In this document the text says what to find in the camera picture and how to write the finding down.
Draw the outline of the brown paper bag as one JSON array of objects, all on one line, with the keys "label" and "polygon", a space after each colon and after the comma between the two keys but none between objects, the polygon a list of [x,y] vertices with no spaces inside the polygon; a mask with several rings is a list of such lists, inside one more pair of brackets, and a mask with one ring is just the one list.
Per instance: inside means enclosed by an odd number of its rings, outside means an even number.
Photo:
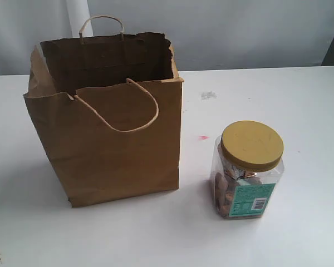
[{"label": "brown paper bag", "polygon": [[182,84],[163,33],[34,48],[24,101],[72,207],[179,187]]}]

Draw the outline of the clear jar yellow lid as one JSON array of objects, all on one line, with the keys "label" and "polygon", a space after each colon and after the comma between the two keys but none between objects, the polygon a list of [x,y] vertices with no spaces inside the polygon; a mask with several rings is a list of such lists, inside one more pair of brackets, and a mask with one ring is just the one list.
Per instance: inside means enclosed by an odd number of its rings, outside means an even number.
[{"label": "clear jar yellow lid", "polygon": [[284,144],[256,121],[228,125],[215,141],[210,172],[213,204],[225,219],[261,217],[284,173]]}]

